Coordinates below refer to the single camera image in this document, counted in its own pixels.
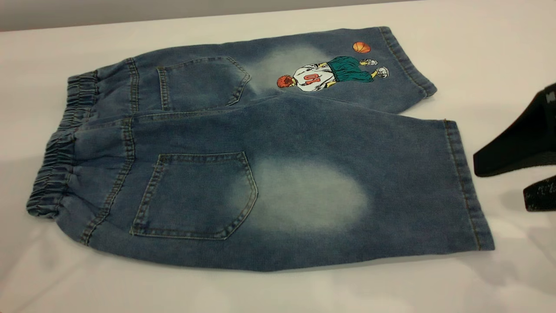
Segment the hem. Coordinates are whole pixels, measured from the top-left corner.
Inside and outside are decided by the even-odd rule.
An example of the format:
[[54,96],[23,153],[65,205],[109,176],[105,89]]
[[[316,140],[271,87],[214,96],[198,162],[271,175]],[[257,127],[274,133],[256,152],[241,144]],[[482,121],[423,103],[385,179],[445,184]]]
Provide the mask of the hem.
[[58,214],[73,171],[74,134],[89,120],[98,94],[97,82],[96,71],[68,79],[67,106],[58,129],[46,145],[43,164],[27,202],[30,215],[54,218]]
[[475,235],[477,250],[494,250],[492,233],[481,209],[475,187],[473,186],[473,179],[467,164],[467,158],[461,142],[458,126],[456,122],[449,120],[444,120],[444,126],[446,128],[446,138],[448,140],[452,160],[455,165],[455,170],[461,185],[461,192],[469,215],[469,223]]
[[390,51],[397,59],[409,79],[425,92],[425,97],[434,95],[437,91],[436,86],[434,86],[434,84],[421,74],[421,72],[419,72],[413,65],[407,54],[405,54],[405,51],[401,48],[401,45],[396,37],[394,37],[394,34],[392,34],[390,28],[381,26],[379,27],[379,30],[384,38],[384,41],[388,45],[388,48],[390,48]]

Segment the basketball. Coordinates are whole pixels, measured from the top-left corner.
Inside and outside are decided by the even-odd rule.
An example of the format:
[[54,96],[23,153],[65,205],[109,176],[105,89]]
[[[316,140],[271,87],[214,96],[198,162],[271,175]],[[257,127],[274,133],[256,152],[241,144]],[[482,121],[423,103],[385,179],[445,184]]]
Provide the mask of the basketball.
[[357,41],[353,44],[353,50],[359,53],[367,53],[371,51],[371,47],[367,45],[365,42]]

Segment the jeans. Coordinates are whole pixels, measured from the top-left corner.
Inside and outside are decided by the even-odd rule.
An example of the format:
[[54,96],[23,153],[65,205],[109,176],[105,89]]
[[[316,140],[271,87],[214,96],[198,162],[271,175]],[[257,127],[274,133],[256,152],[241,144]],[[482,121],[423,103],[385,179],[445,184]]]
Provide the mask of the jeans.
[[[374,80],[324,84],[337,56]],[[319,88],[277,86],[304,66],[290,81]],[[396,114],[435,91],[387,27],[128,58],[69,79],[27,210],[94,249],[190,267],[493,250],[456,123]]]

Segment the embroidered patch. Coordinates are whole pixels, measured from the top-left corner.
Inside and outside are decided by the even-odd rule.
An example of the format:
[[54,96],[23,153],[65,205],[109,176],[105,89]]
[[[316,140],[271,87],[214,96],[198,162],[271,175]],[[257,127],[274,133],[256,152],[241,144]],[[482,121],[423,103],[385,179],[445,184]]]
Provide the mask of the embroidered patch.
[[[371,47],[358,41],[353,44],[353,50],[359,53],[368,53]],[[378,67],[373,72],[363,71],[360,66],[377,65],[378,62],[371,58],[357,60],[352,56],[338,56],[324,63],[305,65],[295,73],[283,75],[276,84],[280,88],[297,86],[302,91],[319,91],[324,88],[344,81],[372,82],[374,78],[386,78],[389,71],[386,67]]]

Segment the sneaker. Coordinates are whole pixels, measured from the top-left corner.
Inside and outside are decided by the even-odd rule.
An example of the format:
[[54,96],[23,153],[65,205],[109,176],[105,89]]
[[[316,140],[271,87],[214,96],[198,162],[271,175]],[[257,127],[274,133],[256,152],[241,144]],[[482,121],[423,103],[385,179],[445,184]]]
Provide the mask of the sneaker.
[[388,69],[386,67],[379,67],[378,69],[376,69],[376,71],[378,72],[378,74],[376,75],[380,78],[386,78],[390,74],[390,72],[388,72]]
[[364,59],[364,60],[361,60],[360,63],[365,63],[364,66],[367,66],[367,65],[377,65],[377,64],[378,64],[378,62],[377,62],[376,60],[373,60],[372,58],[366,58],[366,59]]

